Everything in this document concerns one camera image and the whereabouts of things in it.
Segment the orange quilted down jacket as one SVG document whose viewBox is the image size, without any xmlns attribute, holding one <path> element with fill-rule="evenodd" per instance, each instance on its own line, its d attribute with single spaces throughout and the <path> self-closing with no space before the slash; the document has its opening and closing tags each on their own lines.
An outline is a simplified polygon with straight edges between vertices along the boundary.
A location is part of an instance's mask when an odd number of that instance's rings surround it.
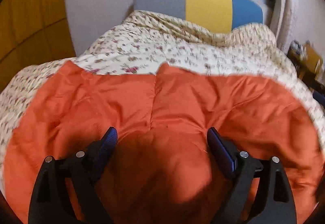
<svg viewBox="0 0 325 224">
<path fill-rule="evenodd" d="M 166 64 L 155 75 L 94 75 L 66 62 L 39 88 L 7 147 L 5 195 L 23 222 L 43 159 L 73 155 L 109 127 L 118 143 L 95 189 L 115 223 L 211 221 L 231 182 L 207 147 L 210 127 L 255 158 L 279 157 L 298 223 L 315 207 L 318 131 L 280 83 Z"/>
</svg>

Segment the wooden side table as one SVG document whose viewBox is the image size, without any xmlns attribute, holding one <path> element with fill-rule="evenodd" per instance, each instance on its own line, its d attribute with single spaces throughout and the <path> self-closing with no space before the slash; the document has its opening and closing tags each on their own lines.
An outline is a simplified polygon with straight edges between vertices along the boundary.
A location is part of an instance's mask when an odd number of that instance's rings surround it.
<svg viewBox="0 0 325 224">
<path fill-rule="evenodd" d="M 323 59 L 316 52 L 311 42 L 306 41 L 304 44 L 293 40 L 290 44 L 288 58 L 293 63 L 297 77 L 307 86 L 311 87 L 314 82 L 322 85 L 324 70 Z"/>
</svg>

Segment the wooden wardrobe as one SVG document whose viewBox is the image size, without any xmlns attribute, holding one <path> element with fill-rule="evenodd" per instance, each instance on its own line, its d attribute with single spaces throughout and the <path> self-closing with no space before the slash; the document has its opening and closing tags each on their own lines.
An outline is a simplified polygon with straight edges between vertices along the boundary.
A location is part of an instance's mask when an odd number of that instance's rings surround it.
<svg viewBox="0 0 325 224">
<path fill-rule="evenodd" d="M 64 0 L 1 1 L 1 89 L 26 66 L 75 55 Z"/>
</svg>

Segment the right floral curtain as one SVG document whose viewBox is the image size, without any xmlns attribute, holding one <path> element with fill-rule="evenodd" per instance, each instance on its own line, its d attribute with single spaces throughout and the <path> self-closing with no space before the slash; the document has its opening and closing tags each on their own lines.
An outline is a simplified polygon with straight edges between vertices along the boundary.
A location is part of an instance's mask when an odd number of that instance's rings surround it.
<svg viewBox="0 0 325 224">
<path fill-rule="evenodd" d="M 278 43 L 286 41 L 291 26 L 296 18 L 294 0 L 275 0 L 270 29 L 275 34 Z"/>
</svg>

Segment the floral bed quilt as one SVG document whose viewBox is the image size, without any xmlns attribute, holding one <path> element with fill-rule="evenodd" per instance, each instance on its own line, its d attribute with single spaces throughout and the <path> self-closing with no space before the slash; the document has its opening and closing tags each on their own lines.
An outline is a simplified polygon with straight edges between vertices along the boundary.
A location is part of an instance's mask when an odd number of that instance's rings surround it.
<svg viewBox="0 0 325 224">
<path fill-rule="evenodd" d="M 294 65 L 276 47 L 268 26 L 251 23 L 228 34 L 155 12 L 135 11 L 100 36 L 81 56 L 20 70 L 1 92 L 1 191 L 4 158 L 12 132 L 37 90 L 66 61 L 99 75 L 155 74 L 167 62 L 205 75 L 251 74 L 283 84 L 303 104 L 318 132 L 324 157 L 324 112 Z"/>
</svg>

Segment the grey yellow blue headboard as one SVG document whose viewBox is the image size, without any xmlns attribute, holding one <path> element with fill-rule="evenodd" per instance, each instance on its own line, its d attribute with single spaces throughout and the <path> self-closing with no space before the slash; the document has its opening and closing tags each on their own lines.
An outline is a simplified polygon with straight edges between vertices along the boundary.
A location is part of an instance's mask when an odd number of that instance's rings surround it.
<svg viewBox="0 0 325 224">
<path fill-rule="evenodd" d="M 251 0 L 133 0 L 133 6 L 187 20 L 213 33 L 263 23 L 262 8 Z"/>
</svg>

